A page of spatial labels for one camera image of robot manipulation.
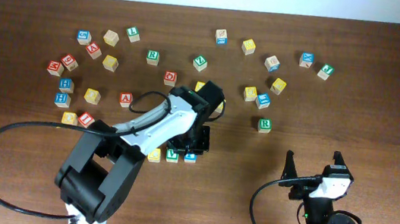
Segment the green V block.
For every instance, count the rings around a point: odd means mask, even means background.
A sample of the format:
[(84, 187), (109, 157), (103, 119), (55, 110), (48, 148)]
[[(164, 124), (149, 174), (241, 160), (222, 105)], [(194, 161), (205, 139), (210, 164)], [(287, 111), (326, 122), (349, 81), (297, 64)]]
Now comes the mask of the green V block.
[(165, 158), (167, 162), (175, 163), (179, 160), (178, 153), (173, 149), (167, 149)]

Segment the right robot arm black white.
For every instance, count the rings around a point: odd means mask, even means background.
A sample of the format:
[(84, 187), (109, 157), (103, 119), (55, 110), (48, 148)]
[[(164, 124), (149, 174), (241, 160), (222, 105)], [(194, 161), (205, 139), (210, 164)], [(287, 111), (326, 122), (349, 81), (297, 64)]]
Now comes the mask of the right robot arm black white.
[(344, 210), (334, 210), (333, 202), (347, 195), (354, 177), (341, 152), (333, 153), (334, 163), (311, 177), (299, 177), (294, 164), (294, 153), (289, 150), (280, 186), (289, 187), (290, 200), (299, 200), (298, 209), (304, 211), (306, 224), (362, 224), (361, 218)]

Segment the yellow C block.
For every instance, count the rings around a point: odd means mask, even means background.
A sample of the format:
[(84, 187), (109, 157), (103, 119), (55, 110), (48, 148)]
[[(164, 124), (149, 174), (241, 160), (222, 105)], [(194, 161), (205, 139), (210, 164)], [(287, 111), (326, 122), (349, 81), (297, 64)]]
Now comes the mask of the yellow C block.
[(148, 154), (147, 159), (149, 162), (160, 162), (161, 159), (161, 149), (156, 148), (151, 153)]

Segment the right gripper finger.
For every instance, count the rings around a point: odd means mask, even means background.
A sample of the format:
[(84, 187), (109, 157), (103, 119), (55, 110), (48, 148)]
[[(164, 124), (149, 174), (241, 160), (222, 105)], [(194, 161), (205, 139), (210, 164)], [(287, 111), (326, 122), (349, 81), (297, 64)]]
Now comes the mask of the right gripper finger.
[(294, 152), (291, 150), (288, 150), (285, 154), (285, 167), (281, 174), (281, 179), (283, 180), (292, 180), (298, 178), (293, 155)]
[(342, 153), (340, 151), (335, 151), (333, 153), (333, 159), (334, 163), (331, 165), (333, 168), (340, 168), (340, 169), (346, 169), (347, 166), (345, 164), (345, 161), (343, 160)]

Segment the blue P block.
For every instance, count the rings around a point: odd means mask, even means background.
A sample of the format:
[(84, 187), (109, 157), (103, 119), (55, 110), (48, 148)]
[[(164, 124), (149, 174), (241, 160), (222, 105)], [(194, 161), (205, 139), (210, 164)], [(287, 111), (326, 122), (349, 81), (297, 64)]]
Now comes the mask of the blue P block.
[(197, 161), (197, 155), (194, 153), (186, 153), (184, 155), (184, 161), (190, 162), (190, 163), (195, 163)]

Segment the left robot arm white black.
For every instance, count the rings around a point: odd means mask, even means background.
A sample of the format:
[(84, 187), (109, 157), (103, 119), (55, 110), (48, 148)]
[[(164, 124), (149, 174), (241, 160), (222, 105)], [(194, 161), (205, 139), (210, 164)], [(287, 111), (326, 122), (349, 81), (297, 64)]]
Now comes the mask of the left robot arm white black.
[(126, 123), (92, 123), (55, 177), (68, 224), (106, 224), (157, 147), (166, 144), (178, 155), (209, 150), (207, 125), (224, 101), (222, 88), (209, 81), (198, 91), (172, 88), (157, 107)]

